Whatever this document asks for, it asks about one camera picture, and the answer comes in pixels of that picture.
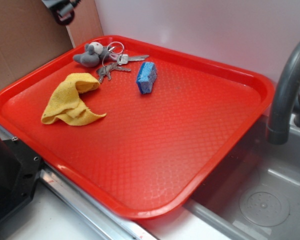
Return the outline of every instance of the stuffed mouse keychain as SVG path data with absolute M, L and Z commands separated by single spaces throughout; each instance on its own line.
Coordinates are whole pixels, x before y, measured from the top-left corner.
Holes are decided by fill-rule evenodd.
M 116 61 L 118 57 L 117 54 L 112 53 L 111 50 L 97 41 L 87 43 L 84 50 L 84 53 L 74 55 L 73 60 L 87 68 L 94 68 L 107 58 Z

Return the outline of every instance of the gray plush toy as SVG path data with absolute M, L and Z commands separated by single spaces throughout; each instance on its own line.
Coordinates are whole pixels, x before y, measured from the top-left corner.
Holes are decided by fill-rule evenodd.
M 101 43 L 93 41 L 84 46 L 85 52 L 73 56 L 73 60 L 87 68 L 96 67 L 103 59 L 106 60 L 110 53 Z

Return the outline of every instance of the black object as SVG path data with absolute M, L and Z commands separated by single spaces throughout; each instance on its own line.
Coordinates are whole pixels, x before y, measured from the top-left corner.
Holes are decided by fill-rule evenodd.
M 0 139 L 0 223 L 31 202 L 42 164 L 21 140 Z
M 74 8 L 81 0 L 42 0 L 59 25 L 69 25 L 75 18 Z
M 290 118 L 294 110 L 294 123 L 300 127 L 300 42 L 287 60 L 273 98 L 266 125 L 266 139 L 272 144 L 288 141 Z

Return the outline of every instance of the white wall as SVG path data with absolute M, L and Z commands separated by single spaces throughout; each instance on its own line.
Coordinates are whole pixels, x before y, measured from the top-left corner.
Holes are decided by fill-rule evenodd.
M 300 0 L 95 0 L 103 33 L 263 74 L 278 82 L 300 41 Z

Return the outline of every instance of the sink basin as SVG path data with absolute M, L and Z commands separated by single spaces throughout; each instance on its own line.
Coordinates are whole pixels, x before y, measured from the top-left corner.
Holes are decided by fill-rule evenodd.
M 191 198 L 240 239 L 300 239 L 300 129 L 291 126 L 288 143 L 272 145 L 266 121 L 253 125 Z

